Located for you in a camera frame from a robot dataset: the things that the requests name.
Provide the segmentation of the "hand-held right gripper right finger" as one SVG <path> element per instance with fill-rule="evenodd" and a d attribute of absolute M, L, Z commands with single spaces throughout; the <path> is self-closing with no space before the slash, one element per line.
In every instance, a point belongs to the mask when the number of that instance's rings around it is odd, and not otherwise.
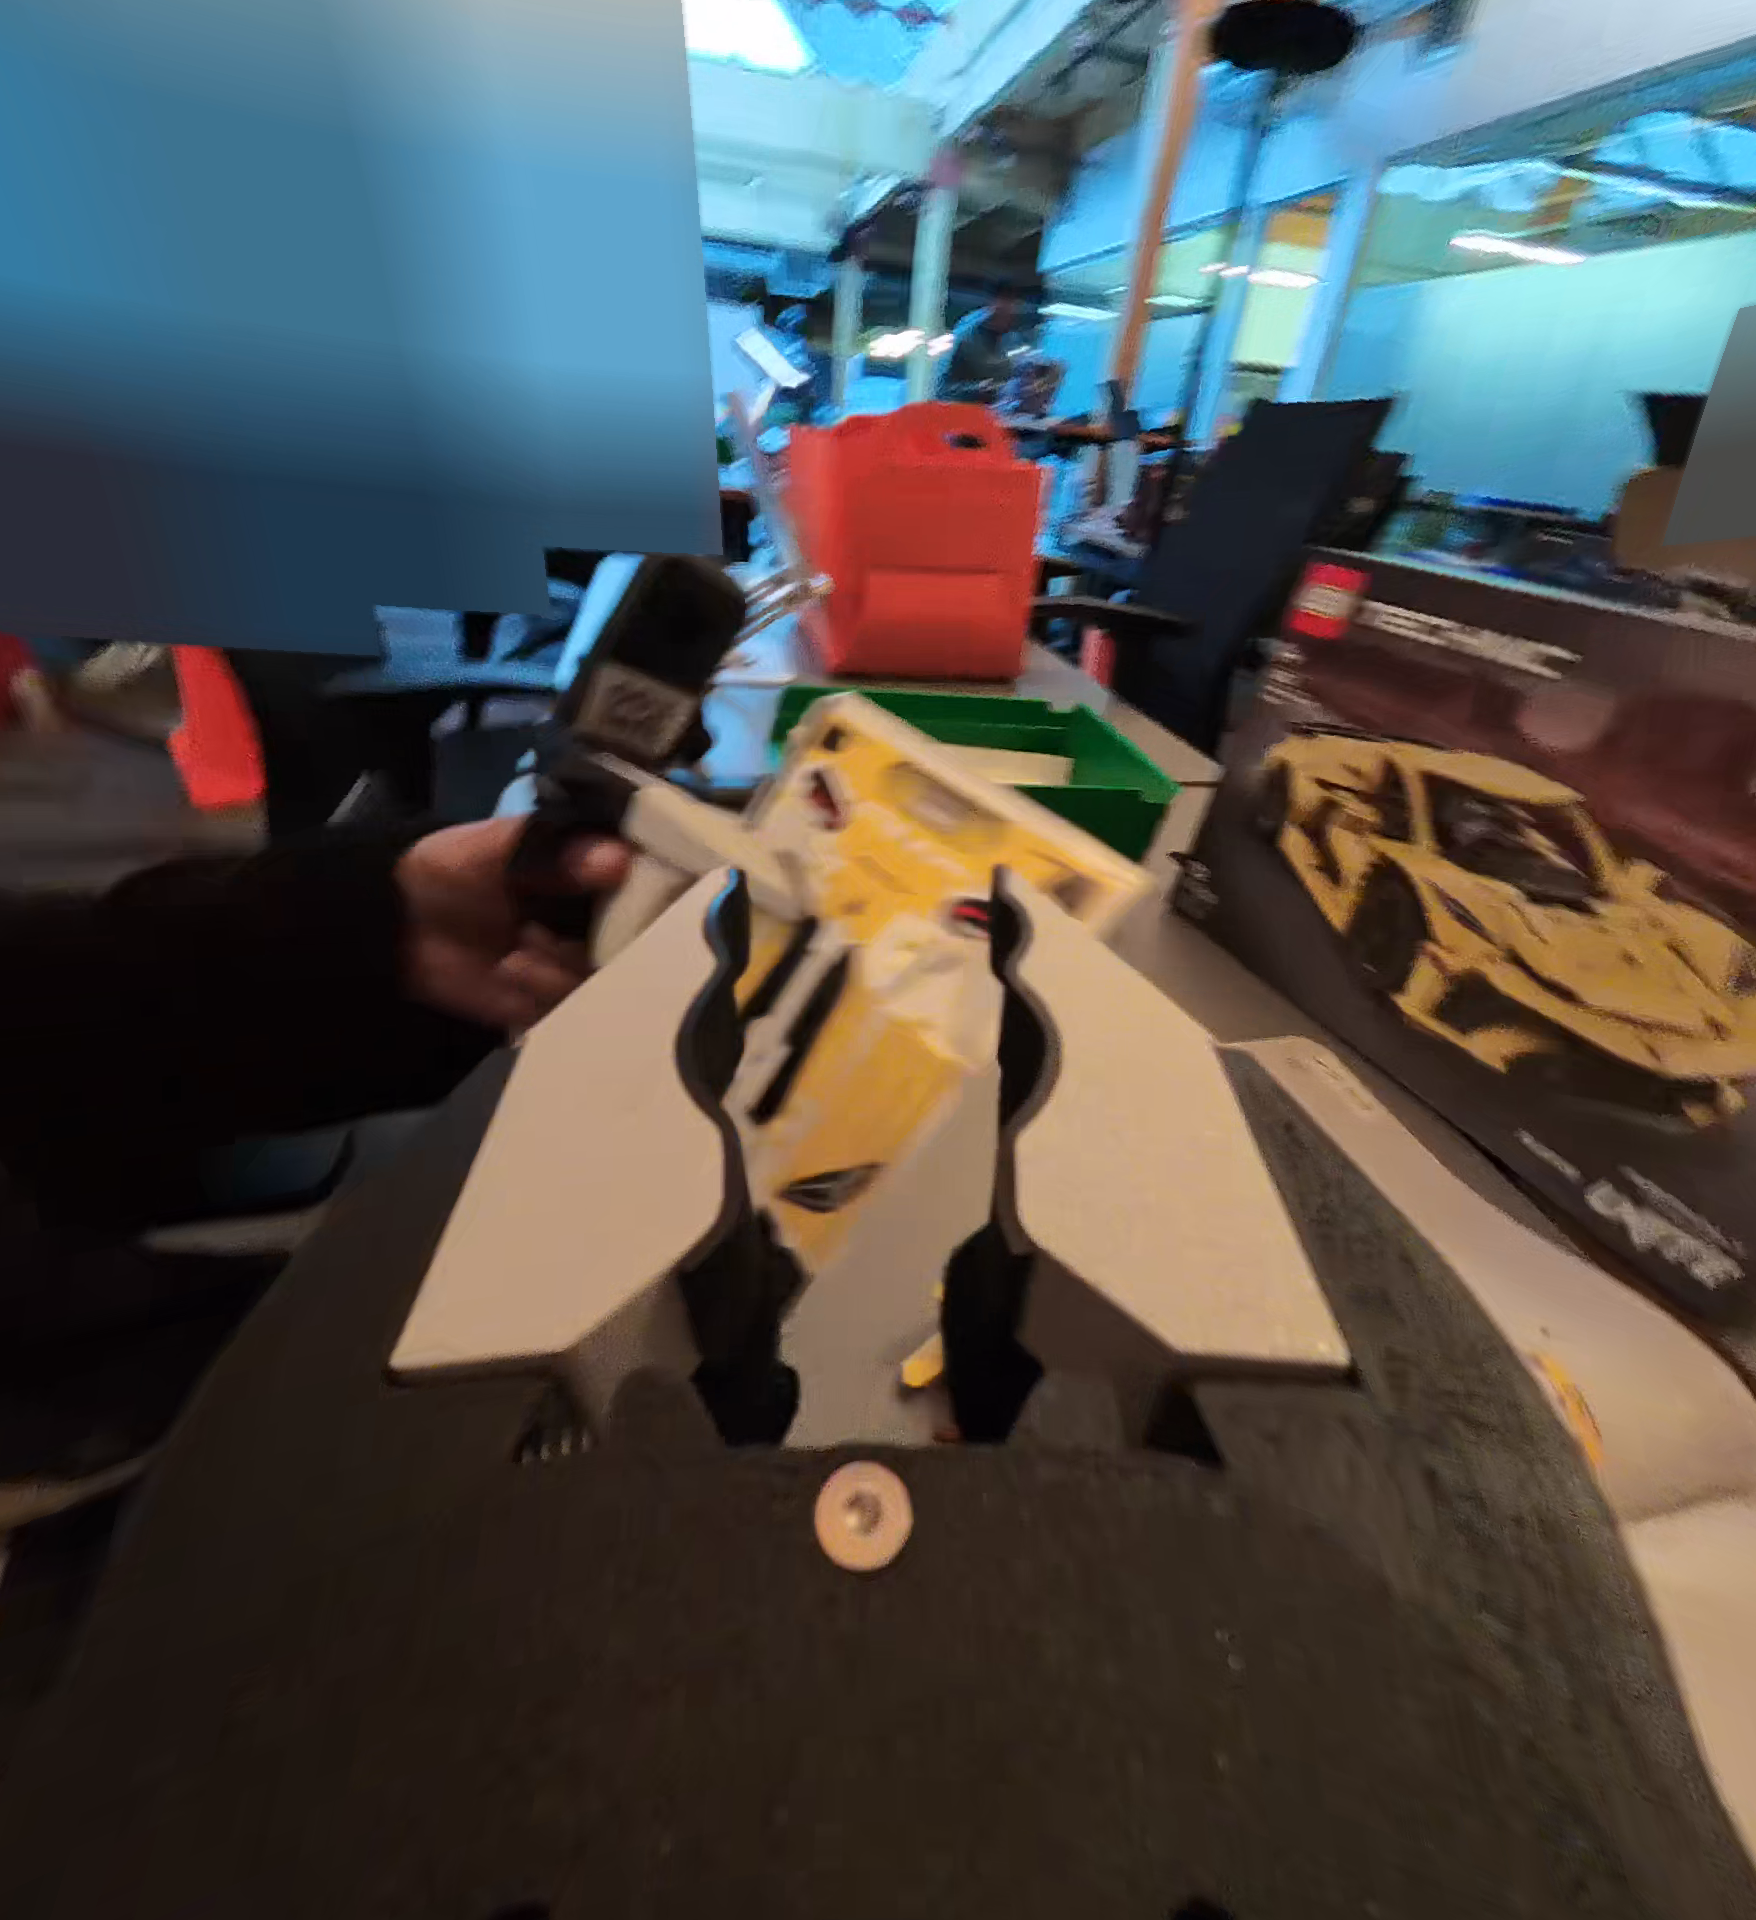
<path fill-rule="evenodd" d="M 1345 1331 L 1208 1031 L 1010 867 L 985 928 L 1000 1022 L 987 1212 L 939 1296 L 956 1436 L 1007 1440 L 1049 1383 L 1105 1392 L 1121 1440 L 1156 1440 L 1202 1382 L 1349 1382 Z"/>

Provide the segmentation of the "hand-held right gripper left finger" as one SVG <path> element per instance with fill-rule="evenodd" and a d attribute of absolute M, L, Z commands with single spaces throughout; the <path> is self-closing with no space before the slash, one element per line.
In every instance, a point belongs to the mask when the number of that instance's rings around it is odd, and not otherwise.
<path fill-rule="evenodd" d="M 602 1426 L 656 1371 L 725 1444 L 785 1440 L 802 1276 L 725 1107 L 750 932 L 746 876 L 703 876 L 519 1042 L 391 1379 L 546 1379 Z"/>

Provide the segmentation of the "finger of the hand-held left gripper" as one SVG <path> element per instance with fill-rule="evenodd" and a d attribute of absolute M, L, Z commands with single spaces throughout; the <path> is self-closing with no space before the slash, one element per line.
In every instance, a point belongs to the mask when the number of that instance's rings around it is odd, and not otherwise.
<path fill-rule="evenodd" d="M 687 884 L 719 870 L 736 872 L 746 876 L 755 908 L 794 923 L 807 917 L 807 881 L 796 856 L 773 848 L 746 828 L 743 812 L 609 751 L 595 751 L 595 763 L 624 795 L 616 831 L 632 848 L 630 881 L 643 862 Z"/>

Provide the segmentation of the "colourful sticker sheet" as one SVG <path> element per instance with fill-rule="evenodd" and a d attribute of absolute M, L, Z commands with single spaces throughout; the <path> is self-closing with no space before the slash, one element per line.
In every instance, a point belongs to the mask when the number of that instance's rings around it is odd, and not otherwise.
<path fill-rule="evenodd" d="M 804 691 L 746 808 L 796 903 L 750 884 L 743 1064 L 725 1105 L 765 1212 L 808 1279 L 994 1056 L 989 897 L 1002 870 L 1105 937 L 1139 862 L 987 775 L 1015 744 L 949 746 L 850 689 Z"/>

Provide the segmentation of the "person's left forearm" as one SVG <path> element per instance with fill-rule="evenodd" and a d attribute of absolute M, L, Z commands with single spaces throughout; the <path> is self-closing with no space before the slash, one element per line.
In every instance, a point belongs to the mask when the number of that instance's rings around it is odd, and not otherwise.
<path fill-rule="evenodd" d="M 434 1104 L 505 1043 L 431 990 L 406 833 L 197 852 L 100 892 L 0 890 L 0 1165 L 85 1193 L 115 1160 Z"/>

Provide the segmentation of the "grey desk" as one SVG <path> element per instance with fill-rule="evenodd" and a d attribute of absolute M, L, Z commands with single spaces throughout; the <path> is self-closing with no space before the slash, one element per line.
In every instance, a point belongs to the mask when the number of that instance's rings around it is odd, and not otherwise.
<path fill-rule="evenodd" d="M 1118 923 L 1109 946 L 1151 986 L 1201 1022 L 1217 1045 L 1298 1039 L 1332 1054 L 1359 1087 L 1379 1100 L 1423 1146 L 1503 1212 L 1513 1212 L 1542 1235 L 1562 1239 L 1612 1281 L 1668 1312 L 1687 1331 L 1704 1338 L 1756 1394 L 1756 1337 L 1742 1331 L 1697 1329 L 1682 1315 L 1634 1288 L 1608 1258 L 1592 1258 L 1585 1243 L 1567 1235 L 1558 1219 L 1542 1212 L 1515 1181 L 1503 1173 L 1472 1139 L 1462 1135 L 1427 1100 L 1394 1084 L 1364 1062 L 1320 1023 L 1306 1019 L 1268 983 L 1254 976 L 1205 930 L 1166 907 L 1175 884 L 1175 852 L 1202 825 L 1210 804 L 1206 781 L 1217 769 L 1193 748 L 1173 744 L 1171 736 L 1126 708 L 1113 695 L 1094 695 L 1090 705 L 1104 711 L 1118 734 L 1154 755 L 1171 757 L 1177 771 L 1188 771 L 1179 798 L 1144 863 L 1151 894 Z M 946 1193 L 930 1201 L 925 1223 L 914 1220 L 914 1201 L 935 1173 L 981 1175 L 989 1170 L 993 1094 L 975 1087 L 962 1094 L 954 1116 L 921 1149 L 917 1165 L 899 1175 L 879 1199 L 867 1239 L 815 1281 L 789 1322 L 794 1357 L 800 1371 L 797 1440 L 883 1439 L 925 1440 L 933 1435 L 941 1404 L 917 1404 L 899 1386 L 899 1366 L 930 1335 L 935 1320 L 933 1284 L 938 1263 L 961 1235 L 981 1220 L 981 1201 Z"/>

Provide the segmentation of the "person's left hand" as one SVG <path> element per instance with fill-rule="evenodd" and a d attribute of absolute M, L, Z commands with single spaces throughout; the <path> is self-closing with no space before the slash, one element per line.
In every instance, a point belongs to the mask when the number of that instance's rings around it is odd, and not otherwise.
<path fill-rule="evenodd" d="M 570 836 L 524 856 L 531 817 L 439 830 L 394 870 L 406 908 L 405 971 L 415 1001 L 502 1036 L 519 1036 L 596 971 L 591 932 L 547 923 L 579 905 L 595 923 L 630 876 L 616 836 Z"/>

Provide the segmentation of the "red carry box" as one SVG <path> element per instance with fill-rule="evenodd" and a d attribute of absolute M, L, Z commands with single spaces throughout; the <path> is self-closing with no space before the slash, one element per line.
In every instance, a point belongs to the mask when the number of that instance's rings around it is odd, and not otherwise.
<path fill-rule="evenodd" d="M 1049 476 L 973 401 L 797 425 L 785 511 L 830 590 L 800 627 L 835 679 L 1011 684 Z"/>

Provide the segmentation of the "green plastic bin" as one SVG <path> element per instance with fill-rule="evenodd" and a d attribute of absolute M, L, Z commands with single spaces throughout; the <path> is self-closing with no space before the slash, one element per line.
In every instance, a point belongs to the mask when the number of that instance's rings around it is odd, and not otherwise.
<path fill-rule="evenodd" d="M 1143 859 L 1179 782 L 1151 755 L 1085 705 L 987 692 L 978 686 L 854 686 L 869 703 L 939 744 L 1072 755 L 1070 787 L 1016 787 L 1121 858 Z"/>

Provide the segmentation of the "black brick set box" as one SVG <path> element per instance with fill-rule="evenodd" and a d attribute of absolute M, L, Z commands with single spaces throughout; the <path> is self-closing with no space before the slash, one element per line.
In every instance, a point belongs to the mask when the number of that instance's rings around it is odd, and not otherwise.
<path fill-rule="evenodd" d="M 1177 905 L 1671 1299 L 1756 1317 L 1756 592 L 1310 557 Z"/>

